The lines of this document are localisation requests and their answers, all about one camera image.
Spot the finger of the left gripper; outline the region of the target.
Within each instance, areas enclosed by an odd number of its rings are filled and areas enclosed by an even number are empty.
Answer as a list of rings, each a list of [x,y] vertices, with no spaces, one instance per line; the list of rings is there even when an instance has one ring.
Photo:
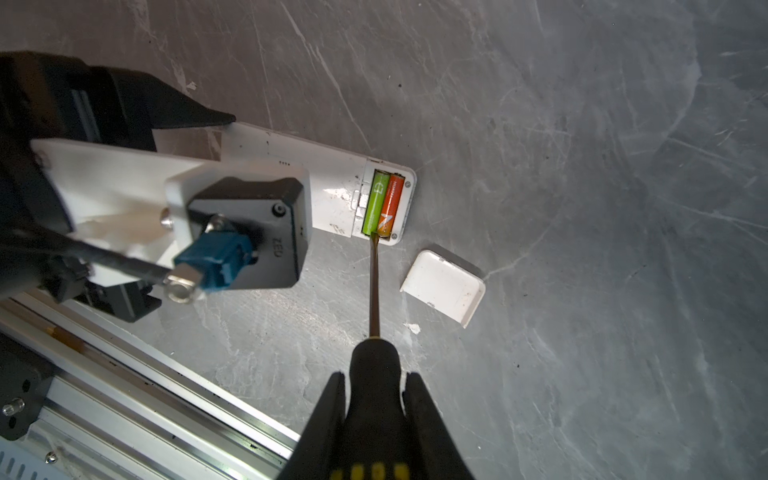
[[[135,323],[159,309],[162,300],[151,295],[153,285],[135,281],[102,287],[87,281],[77,301],[119,320]]]

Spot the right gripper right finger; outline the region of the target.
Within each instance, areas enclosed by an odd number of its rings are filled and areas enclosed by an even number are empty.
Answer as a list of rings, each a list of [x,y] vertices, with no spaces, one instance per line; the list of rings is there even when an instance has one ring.
[[[415,448],[416,479],[473,479],[420,374],[406,375],[403,401]]]

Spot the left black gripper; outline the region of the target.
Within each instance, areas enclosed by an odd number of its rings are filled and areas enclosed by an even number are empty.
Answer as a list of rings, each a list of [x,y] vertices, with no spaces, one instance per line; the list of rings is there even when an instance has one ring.
[[[146,300],[156,282],[155,129],[230,113],[140,71],[1,56],[1,295]]]

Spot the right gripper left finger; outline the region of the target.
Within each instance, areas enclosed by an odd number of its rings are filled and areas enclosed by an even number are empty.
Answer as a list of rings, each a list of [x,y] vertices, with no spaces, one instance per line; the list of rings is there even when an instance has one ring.
[[[334,449],[344,421],[345,377],[333,373],[278,480],[330,478]]]

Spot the black yellow screwdriver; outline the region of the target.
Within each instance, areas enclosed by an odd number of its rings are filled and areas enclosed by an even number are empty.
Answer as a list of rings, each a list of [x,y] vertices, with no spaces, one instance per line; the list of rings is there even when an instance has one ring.
[[[331,462],[332,479],[416,479],[411,429],[404,413],[402,368],[381,336],[379,236],[370,235],[368,337],[353,350],[350,403]]]

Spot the white battery cover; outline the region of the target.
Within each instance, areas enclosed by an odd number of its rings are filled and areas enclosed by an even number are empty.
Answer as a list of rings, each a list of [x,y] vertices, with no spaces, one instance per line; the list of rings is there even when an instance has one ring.
[[[432,250],[415,258],[400,291],[466,329],[485,293],[485,282]]]

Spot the white remote control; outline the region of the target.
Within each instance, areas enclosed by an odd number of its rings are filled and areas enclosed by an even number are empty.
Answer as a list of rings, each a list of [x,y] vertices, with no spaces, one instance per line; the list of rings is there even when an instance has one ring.
[[[185,208],[200,191],[226,177],[245,181],[298,179],[311,202],[312,226],[346,238],[363,239],[363,221],[375,171],[405,178],[392,234],[381,241],[394,246],[404,237],[417,185],[413,169],[354,152],[322,145],[246,123],[233,123],[222,132],[218,162],[181,157],[185,168],[163,182],[163,194],[181,248],[192,242]]]

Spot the green AA battery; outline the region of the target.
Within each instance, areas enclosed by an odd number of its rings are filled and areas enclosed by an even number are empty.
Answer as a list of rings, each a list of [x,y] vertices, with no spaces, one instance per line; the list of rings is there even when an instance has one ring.
[[[374,172],[362,227],[362,233],[366,236],[374,234],[378,229],[378,222],[386,198],[390,177],[391,175],[387,172]]]

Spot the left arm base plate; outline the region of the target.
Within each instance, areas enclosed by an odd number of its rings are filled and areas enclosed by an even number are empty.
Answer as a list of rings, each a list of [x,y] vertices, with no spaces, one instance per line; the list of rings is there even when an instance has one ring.
[[[55,366],[1,335],[1,436],[15,441],[37,421],[55,377]]]

